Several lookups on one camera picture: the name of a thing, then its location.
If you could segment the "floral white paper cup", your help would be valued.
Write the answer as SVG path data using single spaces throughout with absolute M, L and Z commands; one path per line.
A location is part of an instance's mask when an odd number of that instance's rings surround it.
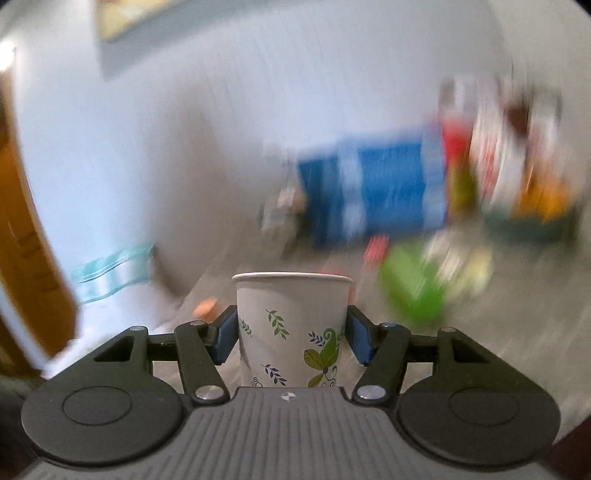
M 236 274 L 232 281 L 243 386 L 320 388 L 339 384 L 351 278 L 252 272 Z

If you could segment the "green plastic cup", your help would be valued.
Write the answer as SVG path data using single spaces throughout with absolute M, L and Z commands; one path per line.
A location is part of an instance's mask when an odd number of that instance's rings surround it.
M 389 250 L 378 279 L 394 310 L 427 325 L 440 317 L 445 306 L 446 287 L 438 273 L 439 265 L 427 259 L 422 244 L 401 243 Z

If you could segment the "clear cup with printed band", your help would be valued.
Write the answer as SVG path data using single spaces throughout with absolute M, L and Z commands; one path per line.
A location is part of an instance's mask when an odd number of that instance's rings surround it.
M 426 241 L 423 259 L 435 268 L 440 285 L 462 290 L 465 288 L 463 271 L 473 250 L 463 233 L 446 229 Z

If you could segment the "orange patterned cupcake liner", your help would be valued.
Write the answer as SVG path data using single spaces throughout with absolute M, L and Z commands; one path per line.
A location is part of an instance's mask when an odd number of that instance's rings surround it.
M 212 323 L 219 315 L 219 304 L 215 297 L 209 297 L 200 301 L 192 312 L 195 320 Z

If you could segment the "red polka dot cupcake liner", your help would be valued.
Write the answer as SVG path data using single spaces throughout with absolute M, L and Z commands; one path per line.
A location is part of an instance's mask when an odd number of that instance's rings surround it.
M 386 257 L 390 246 L 390 237 L 385 234 L 374 235 L 370 238 L 365 253 L 363 253 L 363 264 L 381 264 Z

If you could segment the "teal plaid cushion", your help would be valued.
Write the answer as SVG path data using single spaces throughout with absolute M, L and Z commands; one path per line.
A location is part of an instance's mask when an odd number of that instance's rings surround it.
M 153 245 L 120 250 L 77 267 L 71 274 L 80 304 L 103 300 L 131 285 L 149 283 L 154 277 Z

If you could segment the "lower blue cardboard box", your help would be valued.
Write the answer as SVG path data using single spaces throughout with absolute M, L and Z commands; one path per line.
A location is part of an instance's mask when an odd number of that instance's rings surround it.
M 403 187 L 322 192 L 304 190 L 308 232 L 315 246 L 359 242 L 374 235 L 409 237 L 438 230 L 446 222 L 444 187 Z

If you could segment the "blue cardboard box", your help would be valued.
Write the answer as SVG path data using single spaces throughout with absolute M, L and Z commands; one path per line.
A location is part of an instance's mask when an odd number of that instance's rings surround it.
M 445 183 L 443 134 L 437 123 L 411 130 L 346 137 L 294 151 L 267 144 L 263 158 L 293 167 L 308 195 L 387 188 L 427 188 Z
M 315 246 L 359 242 L 374 235 L 409 237 L 438 230 L 446 222 L 444 187 L 403 187 L 322 192 L 304 190 L 308 232 Z

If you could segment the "upper blue cardboard box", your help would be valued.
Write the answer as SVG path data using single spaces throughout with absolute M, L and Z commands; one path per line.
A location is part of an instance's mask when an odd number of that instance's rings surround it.
M 267 144 L 263 158 L 293 167 L 308 195 L 387 188 L 427 188 L 445 183 L 443 134 L 437 123 L 411 130 L 346 137 L 294 151 Z

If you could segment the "red yellow container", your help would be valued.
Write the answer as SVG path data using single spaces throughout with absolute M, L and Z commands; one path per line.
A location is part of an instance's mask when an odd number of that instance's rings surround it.
M 459 220 L 476 209 L 477 189 L 470 163 L 473 124 L 460 116 L 442 118 L 446 156 L 448 217 Z

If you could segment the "wooden door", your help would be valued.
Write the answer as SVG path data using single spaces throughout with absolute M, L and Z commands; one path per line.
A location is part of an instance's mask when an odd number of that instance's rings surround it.
M 48 358 L 75 336 L 77 306 L 47 242 L 17 132 L 14 69 L 1 72 L 1 285 L 33 344 Z

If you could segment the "teal glass bowl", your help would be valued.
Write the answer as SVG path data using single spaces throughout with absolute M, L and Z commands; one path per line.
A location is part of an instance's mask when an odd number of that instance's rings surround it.
M 575 205 L 564 216 L 543 222 L 539 217 L 508 218 L 487 212 L 484 224 L 493 236 L 509 242 L 554 244 L 576 239 L 582 213 L 583 206 Z

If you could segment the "orange snack packets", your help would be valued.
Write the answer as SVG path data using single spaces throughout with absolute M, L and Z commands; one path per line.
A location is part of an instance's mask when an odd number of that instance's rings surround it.
M 565 181 L 531 171 L 520 190 L 513 215 L 536 217 L 548 223 L 564 217 L 572 207 L 573 198 Z

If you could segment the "white drawstring bag red text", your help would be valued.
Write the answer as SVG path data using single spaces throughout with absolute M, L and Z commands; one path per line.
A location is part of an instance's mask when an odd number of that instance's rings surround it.
M 511 217 L 522 190 L 526 143 L 497 95 L 488 93 L 479 101 L 469 157 L 480 209 Z

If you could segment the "framed wall picture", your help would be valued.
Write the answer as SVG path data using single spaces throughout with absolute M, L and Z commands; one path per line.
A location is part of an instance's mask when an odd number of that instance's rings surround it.
M 102 41 L 113 41 L 132 28 L 184 0 L 99 0 L 95 2 L 95 23 Z

